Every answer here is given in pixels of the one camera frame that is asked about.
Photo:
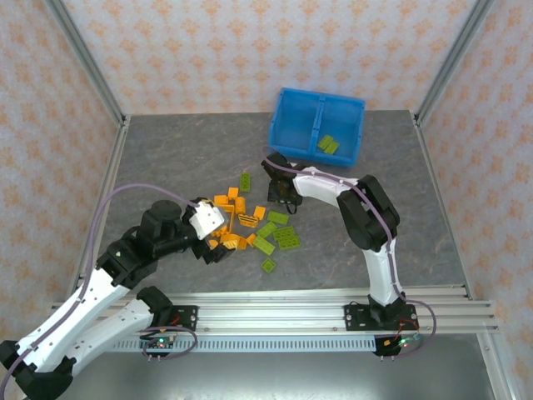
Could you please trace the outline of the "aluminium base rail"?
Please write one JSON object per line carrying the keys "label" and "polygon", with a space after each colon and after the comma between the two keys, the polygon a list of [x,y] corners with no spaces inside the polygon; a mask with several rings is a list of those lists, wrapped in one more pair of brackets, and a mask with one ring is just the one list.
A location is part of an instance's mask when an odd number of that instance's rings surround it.
{"label": "aluminium base rail", "polygon": [[[471,300],[463,286],[407,287],[417,301],[422,334],[498,333],[489,301]],[[171,293],[176,305],[196,305],[197,332],[206,335],[345,335],[344,307],[364,303],[365,288],[261,292]]]}

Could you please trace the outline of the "small circuit board with LED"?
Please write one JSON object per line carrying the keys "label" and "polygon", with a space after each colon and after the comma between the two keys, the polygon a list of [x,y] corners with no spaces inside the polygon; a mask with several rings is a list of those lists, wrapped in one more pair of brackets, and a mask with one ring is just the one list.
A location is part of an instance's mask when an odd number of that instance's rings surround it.
{"label": "small circuit board with LED", "polygon": [[172,349],[174,347],[174,342],[176,336],[162,336],[162,337],[150,337],[146,340],[145,348],[146,349]]}
{"label": "small circuit board with LED", "polygon": [[402,349],[410,346],[412,343],[418,342],[420,339],[421,335],[419,333],[408,335],[406,337],[397,335],[395,337],[386,338],[383,342],[383,345],[386,348]]}

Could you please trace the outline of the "blue divided plastic bin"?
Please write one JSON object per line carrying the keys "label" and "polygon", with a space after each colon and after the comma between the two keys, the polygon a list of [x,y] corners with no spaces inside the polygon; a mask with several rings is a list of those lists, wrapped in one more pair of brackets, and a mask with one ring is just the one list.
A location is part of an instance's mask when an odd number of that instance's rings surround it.
{"label": "blue divided plastic bin", "polygon": [[[350,168],[361,148],[365,111],[366,102],[358,98],[284,87],[268,143],[286,157]],[[334,154],[317,147],[325,135],[340,143]]]}

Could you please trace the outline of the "aluminium table side rail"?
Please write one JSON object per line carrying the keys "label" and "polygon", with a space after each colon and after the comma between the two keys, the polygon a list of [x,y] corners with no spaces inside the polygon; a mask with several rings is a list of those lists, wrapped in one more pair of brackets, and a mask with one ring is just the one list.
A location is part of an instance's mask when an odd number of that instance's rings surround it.
{"label": "aluminium table side rail", "polygon": [[417,115],[415,115],[413,112],[411,113],[411,119],[412,119],[414,128],[416,130],[416,135],[418,137],[418,140],[419,140],[419,143],[420,143],[420,146],[421,146],[421,150],[422,150],[425,162],[426,162],[426,166],[427,166],[429,174],[431,176],[431,181],[432,181],[433,187],[434,187],[435,192],[436,192],[436,197],[437,197],[438,203],[439,203],[440,208],[441,208],[441,213],[442,213],[442,216],[443,216],[445,224],[446,224],[448,235],[449,235],[449,237],[451,239],[451,242],[453,244],[453,248],[455,249],[456,255],[457,255],[458,259],[459,259],[459,264],[460,264],[460,266],[462,268],[462,272],[463,272],[463,275],[464,275],[464,278],[465,278],[465,287],[466,287],[467,297],[470,300],[476,300],[476,294],[472,290],[472,286],[471,286],[471,277],[469,275],[469,272],[467,271],[467,269],[465,268],[465,266],[463,264],[461,250],[459,249],[459,246],[457,244],[456,237],[455,237],[455,235],[453,233],[451,222],[450,222],[450,219],[449,219],[447,211],[446,211],[446,205],[445,205],[444,199],[443,199],[442,194],[441,194],[441,188],[440,188],[440,185],[438,183],[436,170],[434,169],[433,163],[431,161],[431,155],[430,155],[429,148],[428,148],[428,145],[427,145],[424,133],[423,133],[421,122],[419,121],[419,118],[417,117]]}
{"label": "aluminium table side rail", "polygon": [[121,125],[120,128],[117,130],[117,135],[115,137],[112,150],[109,155],[106,170],[102,176],[102,182],[97,195],[97,200],[93,207],[92,214],[89,217],[86,242],[82,245],[81,251],[78,255],[77,266],[73,269],[72,277],[68,285],[68,289],[66,291],[66,298],[69,298],[77,290],[78,280],[84,274],[85,267],[87,266],[88,256],[97,256],[97,251],[102,241],[102,235],[105,228],[105,222],[107,219],[110,203],[106,205],[100,215],[96,228],[96,233],[93,239],[93,245],[90,245],[89,240],[91,237],[90,232],[92,221],[97,214],[97,210],[100,207],[101,201],[104,200],[107,195],[114,189],[117,179],[117,172],[122,157],[122,151],[127,139],[127,132],[128,125],[126,123]]}

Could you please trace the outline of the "aluminium frame post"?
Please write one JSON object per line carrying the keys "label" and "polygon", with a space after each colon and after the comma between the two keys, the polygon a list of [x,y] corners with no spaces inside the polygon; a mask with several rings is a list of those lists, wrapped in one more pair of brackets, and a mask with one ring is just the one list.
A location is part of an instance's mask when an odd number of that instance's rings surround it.
{"label": "aluminium frame post", "polygon": [[89,46],[72,19],[67,5],[63,0],[44,0],[44,2],[47,4],[51,14],[55,17],[58,26],[62,29],[105,108],[120,126],[124,125],[128,121],[127,115],[121,110],[116,97],[107,84],[101,68],[97,65],[97,61],[92,55]]}
{"label": "aluminium frame post", "polygon": [[487,13],[491,10],[495,0],[476,0],[465,23],[459,31],[450,51],[436,74],[430,88],[428,89],[418,110],[413,114],[417,126],[421,127],[423,122],[430,116],[432,109],[444,92],[446,85],[450,81],[453,73],[458,68],[460,61],[464,57],[466,50],[471,45],[478,30],[485,21]]}

